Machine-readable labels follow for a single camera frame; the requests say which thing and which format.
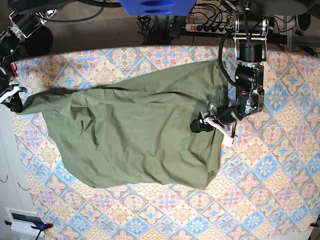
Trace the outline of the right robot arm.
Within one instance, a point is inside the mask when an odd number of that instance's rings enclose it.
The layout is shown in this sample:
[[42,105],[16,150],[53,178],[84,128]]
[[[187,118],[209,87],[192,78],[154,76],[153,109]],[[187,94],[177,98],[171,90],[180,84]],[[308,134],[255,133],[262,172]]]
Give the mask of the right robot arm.
[[0,34],[0,103],[12,112],[23,110],[19,93],[27,89],[19,84],[12,84],[18,76],[16,61],[27,57],[46,55],[53,45],[53,34],[45,26],[44,14],[9,15],[10,25]]

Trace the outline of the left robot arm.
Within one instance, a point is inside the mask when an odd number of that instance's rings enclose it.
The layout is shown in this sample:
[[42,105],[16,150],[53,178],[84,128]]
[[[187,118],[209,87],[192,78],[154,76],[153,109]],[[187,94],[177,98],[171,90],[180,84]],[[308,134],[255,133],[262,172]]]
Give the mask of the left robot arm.
[[[210,104],[207,111],[200,112],[190,124],[193,133],[211,132],[214,129],[220,132],[232,130],[234,137],[238,122],[263,110],[264,67],[261,63],[267,59],[268,30],[268,18],[254,15],[244,1],[239,1],[233,14],[232,27],[226,30],[218,49],[219,69],[227,82],[235,87],[235,99],[219,107]],[[229,37],[233,37],[238,63],[234,79],[231,79],[223,65],[223,47]]]

